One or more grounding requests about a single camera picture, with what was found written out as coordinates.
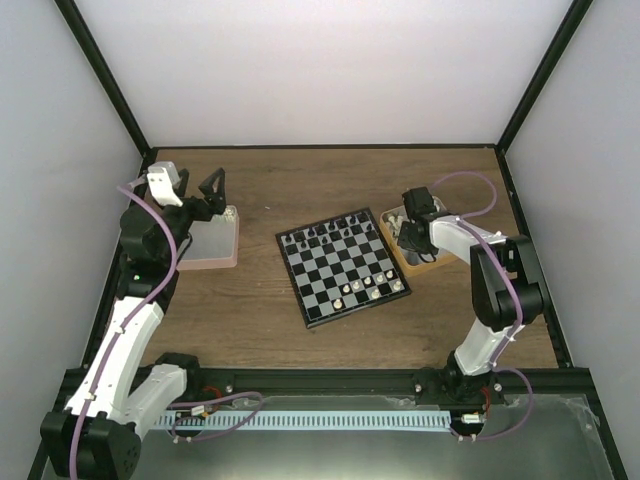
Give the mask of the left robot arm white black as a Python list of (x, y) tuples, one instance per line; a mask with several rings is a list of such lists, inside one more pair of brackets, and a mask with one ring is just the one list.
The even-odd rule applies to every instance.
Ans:
[(187, 196), (189, 172), (159, 162), (120, 188), (130, 206), (120, 217), (121, 278), (109, 324), (75, 393), (44, 417), (40, 434), (55, 473), (69, 479), (128, 479), (141, 445), (158, 418), (178, 399), (196, 402), (204, 379), (196, 357), (169, 353), (133, 384), (140, 361), (160, 325), (179, 279), (179, 251), (196, 222), (227, 208), (224, 169)]

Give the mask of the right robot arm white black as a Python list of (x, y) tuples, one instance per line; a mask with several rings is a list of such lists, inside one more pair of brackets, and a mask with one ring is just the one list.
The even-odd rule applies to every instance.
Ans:
[(490, 372), (516, 335), (549, 303), (549, 291), (531, 239), (491, 233), (436, 205), (425, 187), (402, 194), (408, 219), (398, 246), (435, 258), (444, 250), (467, 263), (475, 320), (464, 341), (439, 371), (447, 396), (472, 399), (489, 383)]

